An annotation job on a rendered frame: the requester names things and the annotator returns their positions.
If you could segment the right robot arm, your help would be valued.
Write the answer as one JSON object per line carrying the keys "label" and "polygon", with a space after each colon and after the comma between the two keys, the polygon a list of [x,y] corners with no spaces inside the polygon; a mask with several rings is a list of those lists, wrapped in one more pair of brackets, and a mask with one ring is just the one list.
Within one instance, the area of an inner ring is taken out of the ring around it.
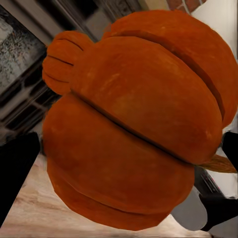
{"label": "right robot arm", "polygon": [[187,230],[238,238],[238,199],[204,198],[193,186],[187,199],[170,214]]}

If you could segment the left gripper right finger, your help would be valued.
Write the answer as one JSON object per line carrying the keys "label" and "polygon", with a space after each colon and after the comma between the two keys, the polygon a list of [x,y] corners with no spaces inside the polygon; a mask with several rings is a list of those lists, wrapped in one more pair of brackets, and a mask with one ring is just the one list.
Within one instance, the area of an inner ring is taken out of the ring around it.
{"label": "left gripper right finger", "polygon": [[238,134],[228,131],[223,137],[224,141],[222,149],[238,171]]}

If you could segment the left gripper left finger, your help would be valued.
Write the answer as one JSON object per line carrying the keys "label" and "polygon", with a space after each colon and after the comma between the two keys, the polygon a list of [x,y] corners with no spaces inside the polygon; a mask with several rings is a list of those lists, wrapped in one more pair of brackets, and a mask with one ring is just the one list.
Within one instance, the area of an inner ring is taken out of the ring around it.
{"label": "left gripper left finger", "polygon": [[41,151],[37,132],[0,147],[0,228]]}

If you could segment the pumpkin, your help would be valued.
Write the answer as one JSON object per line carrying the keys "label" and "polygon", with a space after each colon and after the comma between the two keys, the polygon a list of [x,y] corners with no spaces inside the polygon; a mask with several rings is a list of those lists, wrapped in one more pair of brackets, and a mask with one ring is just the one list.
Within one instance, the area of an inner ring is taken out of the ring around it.
{"label": "pumpkin", "polygon": [[116,229],[158,226],[216,155],[238,109],[238,64],[207,24],[174,10],[118,19],[75,61],[43,123],[47,172],[74,212]]}
{"label": "pumpkin", "polygon": [[62,96],[70,91],[68,84],[75,61],[93,44],[87,35],[75,30],[56,35],[42,63],[42,78],[52,91]]}

